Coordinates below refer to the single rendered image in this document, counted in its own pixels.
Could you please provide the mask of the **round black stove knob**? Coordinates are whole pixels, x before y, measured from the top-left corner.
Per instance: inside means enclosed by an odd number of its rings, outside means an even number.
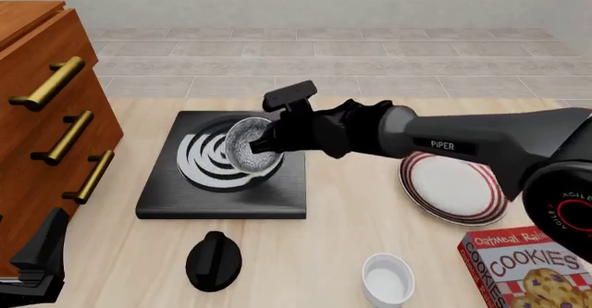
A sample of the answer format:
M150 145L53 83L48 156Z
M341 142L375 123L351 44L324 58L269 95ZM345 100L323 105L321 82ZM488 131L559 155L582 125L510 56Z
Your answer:
M197 290L217 292L237 279L241 266L241 250L237 243L223 232L210 231L191 249L185 270Z

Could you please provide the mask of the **wooden cabinet drawer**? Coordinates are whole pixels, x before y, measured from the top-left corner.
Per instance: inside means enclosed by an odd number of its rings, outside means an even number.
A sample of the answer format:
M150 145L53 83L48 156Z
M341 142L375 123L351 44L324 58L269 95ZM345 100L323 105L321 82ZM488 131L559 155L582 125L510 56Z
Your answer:
M68 129L62 116L27 136L0 166L0 277L15 277L10 258L27 243L54 207L73 216L79 205L62 199L62 193L77 191L94 163L89 155L114 150L123 131L114 116L97 115L58 166L31 160L32 152L48 152Z
M60 10L0 51L0 98L28 96L53 74L51 63L65 63L73 56L85 62L79 74L93 72L98 62L78 13Z
M10 105L0 98L0 166L36 129L50 124L55 116L77 116L90 110L94 116L115 116L100 82L92 71L79 74L40 112Z

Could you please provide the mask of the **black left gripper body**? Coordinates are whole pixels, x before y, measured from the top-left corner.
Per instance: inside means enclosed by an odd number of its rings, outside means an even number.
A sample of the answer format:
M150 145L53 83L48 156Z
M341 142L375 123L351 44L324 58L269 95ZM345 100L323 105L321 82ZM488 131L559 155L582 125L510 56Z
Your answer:
M0 282L0 303L54 303L64 286L58 277L45 277L38 283Z

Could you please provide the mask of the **flat black stove plate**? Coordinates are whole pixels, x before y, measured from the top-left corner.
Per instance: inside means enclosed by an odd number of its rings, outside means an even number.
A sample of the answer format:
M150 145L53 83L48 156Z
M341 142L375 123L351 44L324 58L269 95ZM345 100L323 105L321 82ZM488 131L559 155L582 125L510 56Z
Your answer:
M135 208L140 219L304 219L303 153L286 154L263 177L237 171L225 152L228 130L255 113L177 114Z

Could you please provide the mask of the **white plate with red rings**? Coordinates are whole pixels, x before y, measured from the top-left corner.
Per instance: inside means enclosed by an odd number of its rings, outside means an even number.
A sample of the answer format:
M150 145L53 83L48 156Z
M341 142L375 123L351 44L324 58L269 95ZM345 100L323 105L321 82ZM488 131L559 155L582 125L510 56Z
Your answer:
M415 152L401 160L399 179L413 202L453 224L493 224L508 206L490 168L477 163Z

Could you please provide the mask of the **wooden cabinet with drawers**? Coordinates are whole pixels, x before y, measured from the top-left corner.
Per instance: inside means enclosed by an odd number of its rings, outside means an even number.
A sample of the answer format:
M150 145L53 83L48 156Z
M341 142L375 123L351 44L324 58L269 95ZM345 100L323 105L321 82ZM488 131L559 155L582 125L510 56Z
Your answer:
M90 199L123 136L76 10L0 1L0 278L48 213Z

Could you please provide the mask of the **small white ramekin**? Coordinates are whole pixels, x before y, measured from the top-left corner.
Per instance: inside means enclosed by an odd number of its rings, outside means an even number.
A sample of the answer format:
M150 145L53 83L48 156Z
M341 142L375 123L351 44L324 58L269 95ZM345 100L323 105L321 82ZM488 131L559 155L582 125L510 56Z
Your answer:
M375 308L402 308L414 294L414 273L394 254L373 254L362 267L362 290Z

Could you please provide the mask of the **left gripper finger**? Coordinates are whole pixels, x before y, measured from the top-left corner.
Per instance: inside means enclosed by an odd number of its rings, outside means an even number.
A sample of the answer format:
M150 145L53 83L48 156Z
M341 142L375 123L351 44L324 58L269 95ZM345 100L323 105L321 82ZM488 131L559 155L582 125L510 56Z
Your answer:
M19 282L65 278L63 254L68 221L68 213L54 207L28 243L9 260L18 269Z

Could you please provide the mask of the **red cookies box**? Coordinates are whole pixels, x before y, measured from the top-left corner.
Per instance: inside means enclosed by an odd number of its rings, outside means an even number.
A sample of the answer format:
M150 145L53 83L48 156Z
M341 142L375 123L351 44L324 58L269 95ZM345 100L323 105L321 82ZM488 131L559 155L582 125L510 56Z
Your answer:
M592 308L592 274L537 227L467 232L457 249L487 308Z

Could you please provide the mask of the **black patterned bowl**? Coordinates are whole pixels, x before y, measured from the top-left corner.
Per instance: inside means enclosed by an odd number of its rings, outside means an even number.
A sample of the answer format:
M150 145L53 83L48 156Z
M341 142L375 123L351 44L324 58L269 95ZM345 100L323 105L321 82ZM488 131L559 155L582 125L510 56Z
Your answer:
M246 117L234 124L226 134L226 157L236 171L247 176L249 182L265 182L282 166L283 154L255 154L250 145L263 136L271 123L268 118Z

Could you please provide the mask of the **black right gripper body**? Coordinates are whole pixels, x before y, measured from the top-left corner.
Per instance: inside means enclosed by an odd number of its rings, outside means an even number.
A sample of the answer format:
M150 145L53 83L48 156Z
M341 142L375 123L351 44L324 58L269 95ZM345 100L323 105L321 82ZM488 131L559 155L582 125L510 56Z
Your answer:
M323 148L315 137L314 126L316 119L326 114L326 110L308 114L281 113L274 126L274 151L322 151Z

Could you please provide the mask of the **small plate on black stalk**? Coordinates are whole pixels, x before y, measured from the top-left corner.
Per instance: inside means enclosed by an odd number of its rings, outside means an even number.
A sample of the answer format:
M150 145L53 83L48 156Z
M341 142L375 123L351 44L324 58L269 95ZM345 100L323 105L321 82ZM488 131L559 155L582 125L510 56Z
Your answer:
M265 93L262 103L266 113L286 110L287 113L311 113L313 111L309 99L317 93L311 80L298 82L284 88Z

